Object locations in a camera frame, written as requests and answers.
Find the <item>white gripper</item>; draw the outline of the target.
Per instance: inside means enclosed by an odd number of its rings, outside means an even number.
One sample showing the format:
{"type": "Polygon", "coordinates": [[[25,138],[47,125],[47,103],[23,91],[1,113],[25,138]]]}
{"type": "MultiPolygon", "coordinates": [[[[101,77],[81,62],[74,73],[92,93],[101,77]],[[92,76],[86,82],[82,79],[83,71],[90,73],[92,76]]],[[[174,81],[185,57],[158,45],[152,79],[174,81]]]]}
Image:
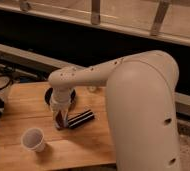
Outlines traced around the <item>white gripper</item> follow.
{"type": "Polygon", "coordinates": [[[68,127],[68,125],[69,125],[69,122],[68,122],[69,110],[68,110],[68,108],[70,107],[70,105],[71,105],[70,100],[66,100],[64,102],[59,102],[59,101],[55,100],[53,97],[50,98],[50,108],[51,108],[51,111],[53,113],[53,122],[54,122],[54,125],[56,128],[59,128],[59,127],[58,127],[58,123],[56,121],[57,115],[55,112],[58,112],[60,110],[63,110],[64,127],[65,128],[68,127]]]}

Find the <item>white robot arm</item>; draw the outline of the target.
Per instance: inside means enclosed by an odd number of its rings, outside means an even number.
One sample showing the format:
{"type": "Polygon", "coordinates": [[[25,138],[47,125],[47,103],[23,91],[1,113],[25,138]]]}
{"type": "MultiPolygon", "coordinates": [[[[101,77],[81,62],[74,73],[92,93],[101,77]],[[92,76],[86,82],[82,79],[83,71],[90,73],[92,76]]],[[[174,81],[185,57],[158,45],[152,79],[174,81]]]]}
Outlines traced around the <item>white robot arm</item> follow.
{"type": "Polygon", "coordinates": [[[103,86],[118,171],[181,171],[175,109],[179,68],[168,53],[153,50],[48,78],[55,116],[71,105],[76,86],[103,86]]]}

